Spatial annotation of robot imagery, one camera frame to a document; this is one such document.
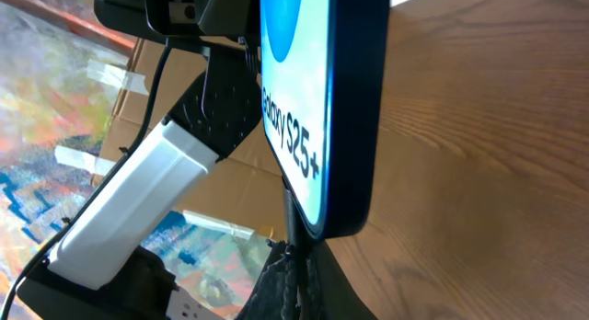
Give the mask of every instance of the phone screen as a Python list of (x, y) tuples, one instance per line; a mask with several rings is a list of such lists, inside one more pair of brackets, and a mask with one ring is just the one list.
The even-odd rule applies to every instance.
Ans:
[(260, 0), (264, 130), (310, 224), (326, 183), (329, 0)]

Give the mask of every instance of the white robotic arm segment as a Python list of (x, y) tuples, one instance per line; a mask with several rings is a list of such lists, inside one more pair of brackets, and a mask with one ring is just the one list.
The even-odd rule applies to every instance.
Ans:
[(97, 290), (219, 155), (173, 120), (160, 122), (50, 253), (49, 270)]

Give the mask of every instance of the smartphone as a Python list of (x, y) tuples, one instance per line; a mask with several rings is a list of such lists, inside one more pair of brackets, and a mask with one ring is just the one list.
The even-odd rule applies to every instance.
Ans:
[(370, 207), (389, 0), (260, 0), (262, 117), (316, 239)]

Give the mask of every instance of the wooden surface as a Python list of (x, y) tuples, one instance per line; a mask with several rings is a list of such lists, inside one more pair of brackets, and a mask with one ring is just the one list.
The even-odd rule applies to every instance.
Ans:
[(372, 211), (329, 244), (381, 319), (589, 318), (589, 0), (391, 12)]

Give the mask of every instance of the blue rounded shape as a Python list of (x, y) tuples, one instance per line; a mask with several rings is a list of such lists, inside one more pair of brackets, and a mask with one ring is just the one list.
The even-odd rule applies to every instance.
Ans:
[(291, 50), (301, 0), (262, 0), (274, 59), (281, 63)]

